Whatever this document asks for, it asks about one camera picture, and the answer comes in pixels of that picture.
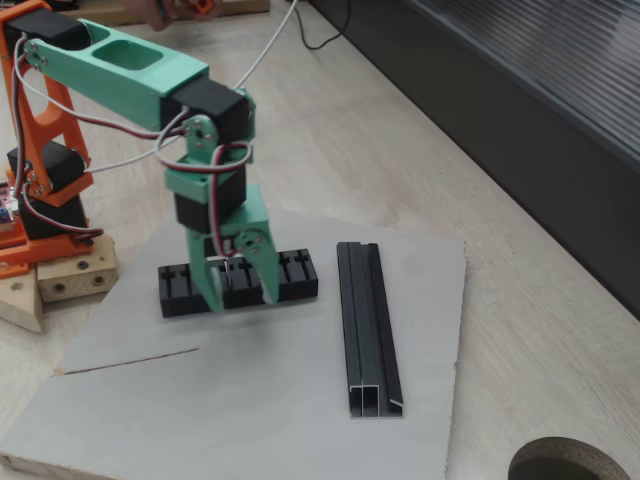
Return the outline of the person's hand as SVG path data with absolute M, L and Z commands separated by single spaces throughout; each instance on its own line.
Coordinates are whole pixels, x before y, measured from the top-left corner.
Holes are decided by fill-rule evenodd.
M 196 7 L 197 1 L 130 0 L 121 4 L 154 31 L 165 30 L 178 20 L 209 21 L 217 17 L 223 7 L 222 1 L 209 1 L 210 8 L 202 13 Z

